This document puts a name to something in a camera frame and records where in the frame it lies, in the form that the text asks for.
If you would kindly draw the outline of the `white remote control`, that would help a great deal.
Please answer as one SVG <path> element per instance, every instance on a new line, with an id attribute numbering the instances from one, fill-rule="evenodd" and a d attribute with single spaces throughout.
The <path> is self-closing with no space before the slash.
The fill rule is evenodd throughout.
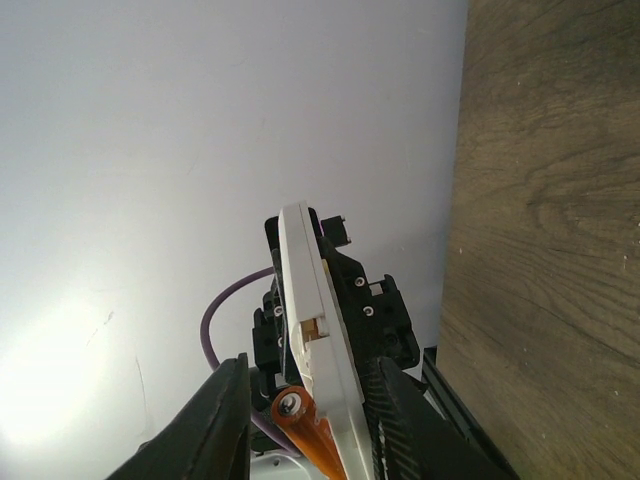
<path id="1" fill-rule="evenodd" d="M 346 477 L 372 479 L 364 396 L 307 203 L 283 207 L 277 227 L 288 337 L 303 385 L 328 421 Z"/>

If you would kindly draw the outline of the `orange battery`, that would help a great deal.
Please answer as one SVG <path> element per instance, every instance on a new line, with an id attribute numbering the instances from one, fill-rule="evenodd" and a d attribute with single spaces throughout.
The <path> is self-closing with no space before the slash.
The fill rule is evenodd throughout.
<path id="1" fill-rule="evenodd" d="M 274 423 L 298 450 L 328 479 L 346 479 L 342 461 L 326 418 L 304 387 L 291 386 L 271 406 Z"/>

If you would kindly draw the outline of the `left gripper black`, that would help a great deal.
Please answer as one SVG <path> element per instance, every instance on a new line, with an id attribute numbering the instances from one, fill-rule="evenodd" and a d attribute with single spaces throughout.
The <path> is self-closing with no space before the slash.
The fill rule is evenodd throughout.
<path id="1" fill-rule="evenodd" d="M 351 243 L 344 219 L 321 220 L 314 209 L 309 214 L 320 256 L 329 266 L 355 365 L 361 368 L 382 356 L 402 370 L 416 366 L 419 346 L 393 277 L 369 282 L 362 264 L 338 250 Z M 300 386 L 302 379 L 288 339 L 277 218 L 265 221 L 265 233 L 275 273 L 262 306 L 254 312 L 252 386 L 261 395 L 276 395 L 288 386 Z"/>

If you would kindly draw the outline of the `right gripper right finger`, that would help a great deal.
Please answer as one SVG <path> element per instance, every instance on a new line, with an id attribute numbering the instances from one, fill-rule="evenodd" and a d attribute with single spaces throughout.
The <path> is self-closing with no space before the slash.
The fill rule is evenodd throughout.
<path id="1" fill-rule="evenodd" d="M 369 362 L 363 389 L 376 479 L 509 479 L 465 444 L 422 380 L 390 358 Z"/>

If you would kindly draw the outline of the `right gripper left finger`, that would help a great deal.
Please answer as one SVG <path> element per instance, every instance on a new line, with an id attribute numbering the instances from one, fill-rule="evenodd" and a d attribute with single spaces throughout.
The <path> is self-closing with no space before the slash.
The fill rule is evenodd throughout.
<path id="1" fill-rule="evenodd" d="M 112 480 L 248 479 L 250 381 L 245 354 L 227 359 Z"/>

